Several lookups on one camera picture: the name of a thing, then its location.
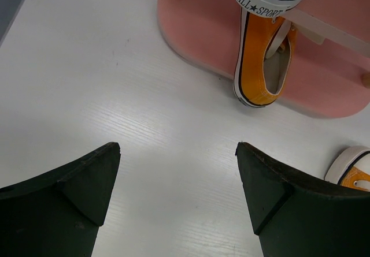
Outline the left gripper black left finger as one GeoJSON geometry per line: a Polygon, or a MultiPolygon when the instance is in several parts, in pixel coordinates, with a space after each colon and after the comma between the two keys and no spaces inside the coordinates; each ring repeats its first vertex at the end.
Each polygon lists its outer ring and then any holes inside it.
{"type": "Polygon", "coordinates": [[[91,256],[119,164],[120,146],[109,142],[1,188],[1,256],[91,256]]]}

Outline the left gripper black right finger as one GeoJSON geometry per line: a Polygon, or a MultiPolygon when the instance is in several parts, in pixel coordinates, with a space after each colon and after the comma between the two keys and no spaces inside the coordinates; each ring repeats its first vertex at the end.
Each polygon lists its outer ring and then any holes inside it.
{"type": "Polygon", "coordinates": [[[369,192],[311,176],[249,143],[236,149],[264,256],[368,256],[369,192]]]}

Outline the orange sneaker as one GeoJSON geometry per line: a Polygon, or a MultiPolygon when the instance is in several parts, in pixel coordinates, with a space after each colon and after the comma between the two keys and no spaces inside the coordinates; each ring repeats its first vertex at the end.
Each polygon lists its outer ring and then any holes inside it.
{"type": "Polygon", "coordinates": [[[283,17],[262,18],[240,13],[240,44],[234,93],[254,108],[273,104],[282,94],[295,51],[297,33],[283,17]]]}
{"type": "Polygon", "coordinates": [[[324,180],[369,192],[369,148],[354,146],[345,149],[329,167],[324,180]]]}

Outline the pink three-tier shoe shelf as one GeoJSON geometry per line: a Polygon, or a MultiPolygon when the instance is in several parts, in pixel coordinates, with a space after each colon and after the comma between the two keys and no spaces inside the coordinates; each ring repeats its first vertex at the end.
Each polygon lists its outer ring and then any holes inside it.
{"type": "Polygon", "coordinates": [[[233,81],[246,106],[278,99],[342,118],[369,105],[369,0],[157,0],[163,38],[233,81]]]}

